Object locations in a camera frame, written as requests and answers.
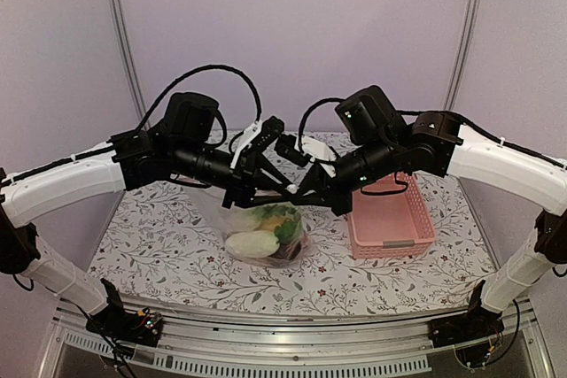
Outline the clear zip top bag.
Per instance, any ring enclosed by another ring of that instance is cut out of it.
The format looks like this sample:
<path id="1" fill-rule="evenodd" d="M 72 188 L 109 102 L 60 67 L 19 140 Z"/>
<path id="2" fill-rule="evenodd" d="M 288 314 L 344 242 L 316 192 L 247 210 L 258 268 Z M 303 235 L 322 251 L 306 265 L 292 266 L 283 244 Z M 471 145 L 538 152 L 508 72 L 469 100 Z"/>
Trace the clear zip top bag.
<path id="1" fill-rule="evenodd" d="M 286 268 L 310 248 L 303 211 L 289 202 L 227 209 L 217 200 L 210 224 L 229 255 L 253 266 Z"/>

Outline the white radish toy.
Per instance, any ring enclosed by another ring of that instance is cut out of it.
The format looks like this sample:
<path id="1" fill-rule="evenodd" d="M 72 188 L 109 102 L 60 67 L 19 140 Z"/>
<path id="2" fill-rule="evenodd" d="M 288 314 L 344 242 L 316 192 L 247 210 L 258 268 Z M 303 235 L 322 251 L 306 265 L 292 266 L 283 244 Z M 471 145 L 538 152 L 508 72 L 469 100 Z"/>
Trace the white radish toy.
<path id="1" fill-rule="evenodd" d="M 279 246 L 278 238 L 267 230 L 235 233 L 225 241 L 225 248 L 230 254 L 243 258 L 269 257 Z"/>

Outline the pink plastic basket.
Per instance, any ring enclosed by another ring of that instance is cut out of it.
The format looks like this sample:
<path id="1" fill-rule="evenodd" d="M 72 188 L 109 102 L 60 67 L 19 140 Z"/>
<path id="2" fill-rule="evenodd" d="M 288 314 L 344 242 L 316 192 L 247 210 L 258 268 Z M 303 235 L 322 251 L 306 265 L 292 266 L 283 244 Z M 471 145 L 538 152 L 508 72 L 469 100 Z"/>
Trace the pink plastic basket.
<path id="1" fill-rule="evenodd" d="M 436 241 L 416 178 L 404 173 L 354 192 L 346 220 L 356 259 L 417 257 Z"/>

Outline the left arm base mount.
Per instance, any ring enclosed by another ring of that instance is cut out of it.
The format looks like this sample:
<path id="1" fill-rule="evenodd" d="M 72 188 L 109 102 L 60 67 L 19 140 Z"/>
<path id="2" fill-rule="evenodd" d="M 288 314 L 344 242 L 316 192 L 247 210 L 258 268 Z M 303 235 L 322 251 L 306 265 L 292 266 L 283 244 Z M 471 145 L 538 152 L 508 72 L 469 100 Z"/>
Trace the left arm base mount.
<path id="1" fill-rule="evenodd" d="M 148 308 L 127 312 L 121 306 L 108 305 L 89 316 L 86 329 L 109 340 L 157 347 L 163 325 L 163 316 L 159 312 L 151 312 Z"/>

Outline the white radish with green leaf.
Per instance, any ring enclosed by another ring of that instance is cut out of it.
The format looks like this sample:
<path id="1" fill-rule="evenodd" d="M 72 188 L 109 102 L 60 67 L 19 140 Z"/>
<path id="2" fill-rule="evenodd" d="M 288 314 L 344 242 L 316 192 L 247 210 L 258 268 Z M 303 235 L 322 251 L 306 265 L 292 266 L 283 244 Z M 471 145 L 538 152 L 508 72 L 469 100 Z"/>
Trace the white radish with green leaf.
<path id="1" fill-rule="evenodd" d="M 269 231 L 280 244 L 290 244 L 303 233 L 300 210 L 286 203 L 265 204 L 251 209 L 237 210 L 229 218 L 229 229 L 234 232 Z"/>

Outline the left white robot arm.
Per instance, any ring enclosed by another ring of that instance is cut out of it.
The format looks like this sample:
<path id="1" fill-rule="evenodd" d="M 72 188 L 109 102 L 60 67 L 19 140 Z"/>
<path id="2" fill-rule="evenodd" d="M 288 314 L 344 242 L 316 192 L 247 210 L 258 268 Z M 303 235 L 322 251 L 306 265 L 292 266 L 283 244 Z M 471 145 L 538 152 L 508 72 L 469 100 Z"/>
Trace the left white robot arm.
<path id="1" fill-rule="evenodd" d="M 257 190 L 289 199 L 297 190 L 263 157 L 274 141 L 255 135 L 229 154 L 207 142 L 132 132 L 113 136 L 91 150 L 20 174 L 1 175 L 1 272 L 25 276 L 86 312 L 113 337 L 132 328 L 118 290 L 95 280 L 54 251 L 34 220 L 84 199 L 140 189 L 183 176 L 184 186 L 224 189 L 226 206 L 251 206 Z"/>

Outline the yellow peach toy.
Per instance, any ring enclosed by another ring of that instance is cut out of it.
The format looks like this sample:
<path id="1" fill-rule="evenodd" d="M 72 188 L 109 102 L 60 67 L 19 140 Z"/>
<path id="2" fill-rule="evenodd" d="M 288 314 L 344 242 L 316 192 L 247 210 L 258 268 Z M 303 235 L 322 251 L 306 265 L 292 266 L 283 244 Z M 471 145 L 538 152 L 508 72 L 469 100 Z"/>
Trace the yellow peach toy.
<path id="1" fill-rule="evenodd" d="M 273 231 L 278 226 L 284 224 L 289 218 L 286 216 L 273 216 L 264 220 L 261 224 L 261 229 Z"/>

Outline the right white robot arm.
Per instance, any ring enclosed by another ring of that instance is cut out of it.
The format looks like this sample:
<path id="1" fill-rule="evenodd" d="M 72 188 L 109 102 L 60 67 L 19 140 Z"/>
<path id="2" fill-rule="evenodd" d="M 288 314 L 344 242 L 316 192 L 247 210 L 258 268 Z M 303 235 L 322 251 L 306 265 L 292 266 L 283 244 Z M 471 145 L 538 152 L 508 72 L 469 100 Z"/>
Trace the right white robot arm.
<path id="1" fill-rule="evenodd" d="M 407 123 L 400 112 L 372 117 L 343 112 L 356 150 L 338 157 L 324 143 L 304 142 L 298 135 L 293 156 L 313 166 L 297 198 L 350 212 L 351 194 L 389 174 L 425 171 L 463 178 L 502 189 L 540 206 L 534 229 L 502 268 L 479 283 L 458 331 L 476 339 L 493 318 L 531 287 L 545 272 L 566 262 L 566 165 L 538 152 L 490 136 L 453 112 L 419 112 Z"/>

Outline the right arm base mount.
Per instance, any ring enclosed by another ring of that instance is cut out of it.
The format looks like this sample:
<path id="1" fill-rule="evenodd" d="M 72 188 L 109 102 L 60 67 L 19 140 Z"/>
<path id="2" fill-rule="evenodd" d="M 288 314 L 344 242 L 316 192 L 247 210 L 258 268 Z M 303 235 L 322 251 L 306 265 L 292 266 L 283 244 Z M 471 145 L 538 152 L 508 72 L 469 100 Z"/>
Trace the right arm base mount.
<path id="1" fill-rule="evenodd" d="M 501 339 L 501 314 L 465 312 L 428 322 L 435 348 L 453 347 L 458 362 L 469 369 L 486 366 Z"/>

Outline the dark purple fruit toy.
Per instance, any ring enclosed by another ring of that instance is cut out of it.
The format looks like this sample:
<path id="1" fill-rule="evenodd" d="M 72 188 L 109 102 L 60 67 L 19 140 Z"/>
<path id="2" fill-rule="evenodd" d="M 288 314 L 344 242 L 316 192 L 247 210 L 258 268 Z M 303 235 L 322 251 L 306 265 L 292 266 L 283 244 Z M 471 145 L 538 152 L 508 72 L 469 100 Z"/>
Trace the dark purple fruit toy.
<path id="1" fill-rule="evenodd" d="M 271 258 L 282 261 L 293 261 L 309 246 L 309 239 L 305 236 L 296 239 L 291 243 L 281 244 L 278 250 L 271 255 Z"/>

